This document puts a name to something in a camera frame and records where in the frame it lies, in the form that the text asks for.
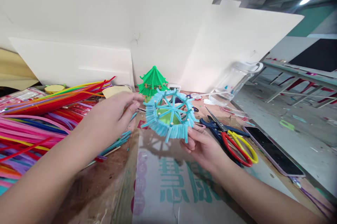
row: blue pipe cleaner pavilion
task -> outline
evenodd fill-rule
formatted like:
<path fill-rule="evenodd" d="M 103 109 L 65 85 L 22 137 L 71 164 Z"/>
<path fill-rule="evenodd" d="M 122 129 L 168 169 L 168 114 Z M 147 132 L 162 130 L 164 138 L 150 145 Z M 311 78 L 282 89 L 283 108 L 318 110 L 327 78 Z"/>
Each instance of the blue pipe cleaner pavilion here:
<path fill-rule="evenodd" d="M 167 97 L 170 95 L 172 99 L 168 101 Z M 183 100 L 183 103 L 176 106 L 176 97 Z M 199 122 L 194 116 L 192 100 L 194 99 L 185 97 L 177 89 L 171 91 L 157 89 L 152 99 L 144 103 L 147 122 L 141 127 L 149 126 L 159 136 L 166 135 L 166 143 L 169 138 L 185 139 L 185 143 L 188 143 L 188 127 L 193 127 L 194 122 Z"/>

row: smartphone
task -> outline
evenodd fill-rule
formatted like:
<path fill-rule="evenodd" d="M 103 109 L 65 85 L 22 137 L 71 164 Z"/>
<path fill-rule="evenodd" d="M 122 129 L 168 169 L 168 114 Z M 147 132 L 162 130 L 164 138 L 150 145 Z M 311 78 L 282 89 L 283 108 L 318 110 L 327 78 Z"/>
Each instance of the smartphone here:
<path fill-rule="evenodd" d="M 305 177 L 296 164 L 293 163 L 260 129 L 257 127 L 242 127 L 251 139 L 262 150 L 266 157 L 272 162 L 276 169 L 287 177 Z"/>

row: hand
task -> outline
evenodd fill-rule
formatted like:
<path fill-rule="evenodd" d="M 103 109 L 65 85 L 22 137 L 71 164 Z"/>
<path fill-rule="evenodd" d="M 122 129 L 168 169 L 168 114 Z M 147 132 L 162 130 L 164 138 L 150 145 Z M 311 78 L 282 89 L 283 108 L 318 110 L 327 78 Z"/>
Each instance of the hand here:
<path fill-rule="evenodd" d="M 180 140 L 180 145 L 205 170 L 215 174 L 219 171 L 219 165 L 231 162 L 216 140 L 201 127 L 189 127 L 188 134 L 189 142 L 186 144 L 184 140 Z"/>
<path fill-rule="evenodd" d="M 77 151 L 93 159 L 113 144 L 143 100 L 141 94 L 120 92 L 95 105 L 69 136 L 78 140 Z"/>

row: red and yellow scissors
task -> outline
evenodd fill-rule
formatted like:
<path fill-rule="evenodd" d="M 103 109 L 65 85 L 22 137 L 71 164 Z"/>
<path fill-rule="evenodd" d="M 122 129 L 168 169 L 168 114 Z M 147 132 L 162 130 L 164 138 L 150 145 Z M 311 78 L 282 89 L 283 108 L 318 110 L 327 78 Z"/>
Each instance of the red and yellow scissors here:
<path fill-rule="evenodd" d="M 222 136 L 222 140 L 224 141 L 224 144 L 226 146 L 226 148 L 228 149 L 228 151 L 234 156 L 235 159 L 237 159 L 240 163 L 242 163 L 243 165 L 247 166 L 247 167 L 251 167 L 253 165 L 253 163 L 257 163 L 258 162 L 258 157 L 256 152 L 254 151 L 254 149 L 249 145 L 249 143 L 247 141 L 245 141 L 241 136 L 239 136 L 238 134 L 231 132 L 230 130 L 228 130 L 218 119 L 217 117 L 215 117 L 210 110 L 208 110 L 208 112 L 211 114 L 211 116 L 213 117 L 214 121 L 218 124 L 219 128 L 222 130 L 221 132 L 221 136 Z M 251 151 L 253 158 L 251 158 L 247 151 L 243 148 L 243 146 L 241 145 L 241 143 L 239 142 L 238 138 L 243 141 L 243 143 L 248 147 L 248 149 Z M 245 161 L 242 160 L 242 158 L 230 147 L 228 141 L 230 141 L 230 143 L 240 152 L 240 154 L 244 157 Z"/>

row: ceiling light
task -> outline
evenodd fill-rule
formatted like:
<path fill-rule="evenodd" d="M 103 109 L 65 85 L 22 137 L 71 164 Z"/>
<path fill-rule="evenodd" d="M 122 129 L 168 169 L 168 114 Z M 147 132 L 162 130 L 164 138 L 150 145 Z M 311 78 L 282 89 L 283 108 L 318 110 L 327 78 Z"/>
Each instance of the ceiling light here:
<path fill-rule="evenodd" d="M 304 5 L 306 3 L 308 3 L 310 0 L 302 0 L 301 3 L 299 3 L 299 5 Z"/>

